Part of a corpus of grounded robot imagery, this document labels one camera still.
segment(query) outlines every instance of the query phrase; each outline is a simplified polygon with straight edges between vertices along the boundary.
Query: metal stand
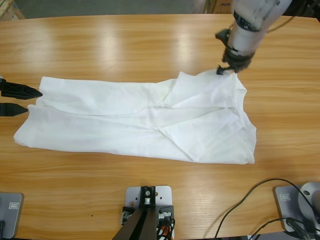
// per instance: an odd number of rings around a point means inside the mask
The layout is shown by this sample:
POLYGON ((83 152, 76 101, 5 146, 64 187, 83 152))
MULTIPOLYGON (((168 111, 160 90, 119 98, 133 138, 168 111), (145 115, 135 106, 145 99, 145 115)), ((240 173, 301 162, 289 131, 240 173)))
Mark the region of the metal stand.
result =
MULTIPOLYGON (((319 182, 308 182, 303 186, 297 185, 304 196, 309 200, 312 206, 320 212, 320 183, 319 182)), ((316 218, 313 210, 307 204, 306 200, 293 186, 279 186, 274 190, 276 195, 277 206, 281 217, 293 218, 299 221, 312 225, 315 228, 320 228, 320 221, 316 218)), ((296 232, 292 225, 288 224, 287 221, 283 220, 282 226, 287 233, 296 232)), ((295 223, 298 228, 305 230, 310 233, 314 229, 308 229, 308 227, 302 223, 295 223)))
POLYGON ((174 227, 171 188, 129 187, 126 190, 121 224, 123 227, 113 240, 171 239, 174 227))
POLYGON ((0 237, 11 239, 16 235, 24 195, 0 192, 0 237))

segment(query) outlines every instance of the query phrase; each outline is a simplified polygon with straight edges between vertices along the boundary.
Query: fabric fold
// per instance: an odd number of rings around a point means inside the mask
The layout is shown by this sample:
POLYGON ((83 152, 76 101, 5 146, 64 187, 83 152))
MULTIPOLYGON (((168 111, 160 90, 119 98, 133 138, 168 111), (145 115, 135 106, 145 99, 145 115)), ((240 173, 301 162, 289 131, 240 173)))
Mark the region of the fabric fold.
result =
POLYGON ((254 163, 256 128, 236 74, 180 72, 158 83, 43 77, 16 143, 196 163, 254 163))

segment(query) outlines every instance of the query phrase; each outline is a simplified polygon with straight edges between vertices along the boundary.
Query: floor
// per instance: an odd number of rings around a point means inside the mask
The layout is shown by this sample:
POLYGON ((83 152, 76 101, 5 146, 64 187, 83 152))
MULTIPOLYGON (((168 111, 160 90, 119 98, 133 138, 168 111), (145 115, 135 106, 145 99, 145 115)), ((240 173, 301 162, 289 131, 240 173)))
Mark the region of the floor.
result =
POLYGON ((200 14, 205 0, 15 0, 27 19, 120 14, 200 14))

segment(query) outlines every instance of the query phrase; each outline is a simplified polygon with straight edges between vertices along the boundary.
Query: cardboard box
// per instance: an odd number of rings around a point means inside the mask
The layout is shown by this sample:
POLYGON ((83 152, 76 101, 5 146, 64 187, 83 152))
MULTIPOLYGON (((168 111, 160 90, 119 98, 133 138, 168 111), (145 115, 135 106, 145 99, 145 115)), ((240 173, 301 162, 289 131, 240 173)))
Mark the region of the cardboard box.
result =
POLYGON ((231 14, 232 1, 233 0, 216 0, 212 13, 213 14, 231 14))
POLYGON ((0 21, 25 19, 14 0, 0 0, 0 21))
POLYGON ((231 14, 233 0, 206 0, 202 13, 204 14, 231 14))

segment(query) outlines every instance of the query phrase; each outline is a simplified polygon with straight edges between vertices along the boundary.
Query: metal base plate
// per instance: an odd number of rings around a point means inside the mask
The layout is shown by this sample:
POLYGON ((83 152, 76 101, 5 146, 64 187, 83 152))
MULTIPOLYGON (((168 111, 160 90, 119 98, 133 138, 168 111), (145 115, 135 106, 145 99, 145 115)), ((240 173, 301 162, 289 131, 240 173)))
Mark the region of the metal base plate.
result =
MULTIPOLYGON (((125 192, 125 206, 137 208, 140 203, 140 186, 128 187, 125 192)), ((172 191, 169 186, 155 186, 155 204, 157 206, 170 206, 172 204, 172 191)))
POLYGON ((0 192, 0 220, 5 222, 3 238, 16 235, 24 195, 21 193, 0 192))
MULTIPOLYGON (((293 186, 278 186, 275 188, 277 205, 283 218, 294 218, 303 220, 303 214, 300 211, 298 197, 299 192, 293 186)), ((288 232, 294 232, 293 228, 287 225, 286 221, 281 221, 283 228, 288 232)))

